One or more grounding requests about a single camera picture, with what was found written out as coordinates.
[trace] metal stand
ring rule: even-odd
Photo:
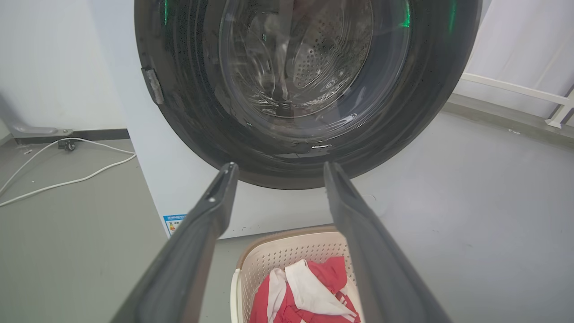
[[[33,127],[25,124],[12,111],[6,99],[0,94],[0,118],[14,138],[30,137],[64,137],[72,133],[71,129],[58,130],[56,128]]]

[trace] washing machine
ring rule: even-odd
[[[424,145],[417,136],[464,70],[480,0],[105,0],[91,9],[165,233],[235,162],[226,238],[331,223],[325,162],[384,213]]]

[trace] power cord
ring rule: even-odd
[[[19,197],[15,197],[15,198],[13,198],[13,199],[10,199],[10,200],[8,200],[8,201],[6,201],[6,202],[2,202],[2,203],[0,203],[0,207],[5,206],[5,205],[8,205],[8,204],[10,204],[10,203],[12,203],[12,202],[18,201],[18,200],[20,200],[20,199],[26,198],[26,197],[28,197],[28,196],[41,193],[41,192],[43,192],[43,191],[47,191],[47,190],[50,190],[50,189],[55,189],[56,187],[60,187],[60,186],[68,185],[68,184],[74,184],[74,183],[82,182],[82,181],[84,181],[84,180],[87,180],[87,179],[90,179],[90,178],[96,176],[97,174],[99,174],[99,173],[101,173],[101,172],[103,172],[103,171],[105,171],[105,170],[107,170],[107,169],[109,169],[109,168],[112,168],[113,166],[117,166],[117,165],[121,165],[121,164],[123,164],[123,163],[127,163],[127,162],[129,162],[130,160],[134,159],[135,156],[136,156],[135,152],[133,152],[133,151],[126,151],[126,150],[114,148],[114,147],[112,147],[112,146],[104,145],[104,144],[101,144],[101,143],[96,143],[96,142],[94,142],[94,141],[86,140],[86,139],[82,139],[82,138],[64,138],[64,139],[56,140],[56,141],[54,141],[53,143],[51,143],[51,144],[47,145],[46,147],[42,148],[42,149],[41,149],[40,151],[38,151],[37,153],[35,153],[34,156],[32,156],[26,163],[24,163],[24,165],[20,166],[20,168],[8,179],[8,181],[6,182],[6,184],[4,184],[4,186],[2,186],[2,188],[0,189],[0,196],[2,196],[2,194],[4,193],[4,189],[5,189],[5,188],[8,186],[8,184],[12,181],[12,179],[14,179],[14,177],[15,177],[26,165],[28,165],[28,163],[30,163],[30,162],[32,161],[32,159],[34,159],[34,157],[38,156],[39,153],[41,153],[42,151],[46,150],[48,147],[57,144],[58,141],[64,141],[64,140],[85,141],[85,142],[87,142],[87,143],[104,146],[104,147],[107,147],[107,148],[110,148],[110,149],[113,149],[113,150],[119,151],[119,152],[131,153],[131,154],[133,154],[133,155],[132,155],[131,157],[129,157],[128,159],[125,159],[125,160],[123,160],[123,161],[120,161],[120,162],[113,163],[113,164],[111,164],[111,165],[105,166],[105,167],[102,168],[101,170],[99,170],[99,171],[93,173],[92,175],[86,176],[86,177],[84,177],[84,178],[75,179],[75,180],[70,180],[69,182],[64,182],[64,183],[60,183],[60,184],[55,184],[55,185],[51,185],[51,186],[48,186],[48,187],[44,187],[43,189],[35,190],[35,191],[33,191],[33,192],[30,192],[30,193],[27,193],[27,194],[24,194],[24,195],[20,195]]]

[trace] white laundry basket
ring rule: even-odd
[[[231,280],[231,323],[249,322],[253,297],[272,269],[285,269],[301,259],[322,263],[333,256],[345,257],[348,281],[355,283],[347,240],[334,226],[293,230],[253,242],[237,262]],[[353,305],[363,320],[360,300]]]

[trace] clothes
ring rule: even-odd
[[[342,256],[275,268],[255,293],[249,323],[360,323],[354,289]]]

